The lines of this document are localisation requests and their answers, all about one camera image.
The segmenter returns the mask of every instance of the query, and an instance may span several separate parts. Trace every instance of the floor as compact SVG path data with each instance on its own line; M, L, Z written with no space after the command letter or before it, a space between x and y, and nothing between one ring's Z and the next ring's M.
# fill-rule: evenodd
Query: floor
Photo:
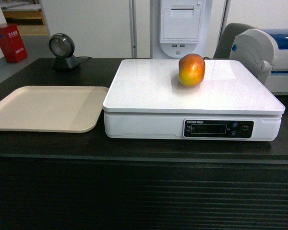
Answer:
M0 83L39 58L54 58L48 47L49 35L44 25L19 25L19 33L28 57L19 63L6 63L0 68Z

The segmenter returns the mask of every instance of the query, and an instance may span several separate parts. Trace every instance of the dark countertop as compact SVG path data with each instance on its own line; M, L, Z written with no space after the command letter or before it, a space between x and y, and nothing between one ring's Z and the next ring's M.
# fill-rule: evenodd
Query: dark countertop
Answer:
M0 84L0 100L27 85L109 87L122 58L92 58L69 73L52 70L50 58L41 58ZM52 158L110 161L170 161L205 163L259 163L288 165L288 96L277 97L286 107L274 141L211 141L113 139L107 137L103 113L86 133L0 131L0 158Z

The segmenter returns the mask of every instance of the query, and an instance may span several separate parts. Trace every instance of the scale button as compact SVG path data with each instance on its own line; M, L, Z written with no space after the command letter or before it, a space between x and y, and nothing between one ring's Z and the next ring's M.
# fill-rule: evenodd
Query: scale button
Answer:
M237 133L236 131L232 131L232 132L230 133L230 136L233 138L233 137L235 137L237 134L238 134L238 133Z
M241 133L248 133L250 131L250 127L247 125L243 125L240 129Z
M238 126L239 126L239 124L238 124L237 122L234 122L234 123L231 124L231 127L232 127L233 129L237 129Z

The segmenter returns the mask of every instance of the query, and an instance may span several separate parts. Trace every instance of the black counter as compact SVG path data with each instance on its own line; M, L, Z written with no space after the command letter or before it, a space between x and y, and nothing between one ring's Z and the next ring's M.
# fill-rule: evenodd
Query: black counter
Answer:
M109 87L121 58L42 58L0 84ZM274 141L0 131L0 229L288 229L288 96Z

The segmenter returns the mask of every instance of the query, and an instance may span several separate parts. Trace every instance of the wooden shelf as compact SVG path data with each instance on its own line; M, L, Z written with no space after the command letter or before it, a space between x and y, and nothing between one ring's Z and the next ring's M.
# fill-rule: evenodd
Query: wooden shelf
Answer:
M3 15L6 19L42 20L45 25L42 11L4 11Z

